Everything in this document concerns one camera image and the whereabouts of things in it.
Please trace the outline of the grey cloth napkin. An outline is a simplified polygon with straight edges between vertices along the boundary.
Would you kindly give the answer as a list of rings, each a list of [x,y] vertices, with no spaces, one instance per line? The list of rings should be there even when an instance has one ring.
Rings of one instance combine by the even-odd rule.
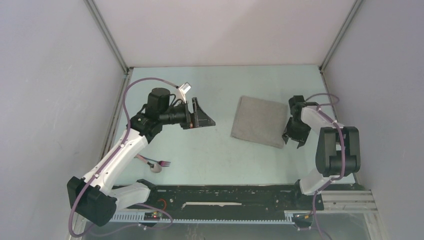
[[[250,96],[237,104],[230,136],[232,138],[281,149],[288,105]]]

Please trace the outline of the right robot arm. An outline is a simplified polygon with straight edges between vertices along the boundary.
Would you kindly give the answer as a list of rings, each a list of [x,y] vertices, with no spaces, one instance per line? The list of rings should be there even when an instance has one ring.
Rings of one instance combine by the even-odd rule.
[[[304,209],[312,195],[360,170],[360,134],[356,127],[332,119],[323,112],[321,104],[302,95],[291,97],[288,106],[290,118],[282,133],[283,141],[295,141],[300,148],[306,144],[310,132],[318,136],[315,169],[296,182],[299,190],[290,196],[295,208]]]

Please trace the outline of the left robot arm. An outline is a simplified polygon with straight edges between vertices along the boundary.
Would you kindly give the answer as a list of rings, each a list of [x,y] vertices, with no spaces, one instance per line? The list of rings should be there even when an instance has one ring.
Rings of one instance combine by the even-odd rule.
[[[171,92],[162,87],[154,88],[136,115],[129,119],[123,135],[106,156],[83,177],[73,176],[67,183],[70,207],[98,227],[104,226],[117,210],[141,203],[153,208],[158,194],[141,181],[119,189],[113,186],[136,155],[159,134],[164,125],[178,124],[184,130],[215,126],[192,98],[193,111],[181,96],[171,103]]]

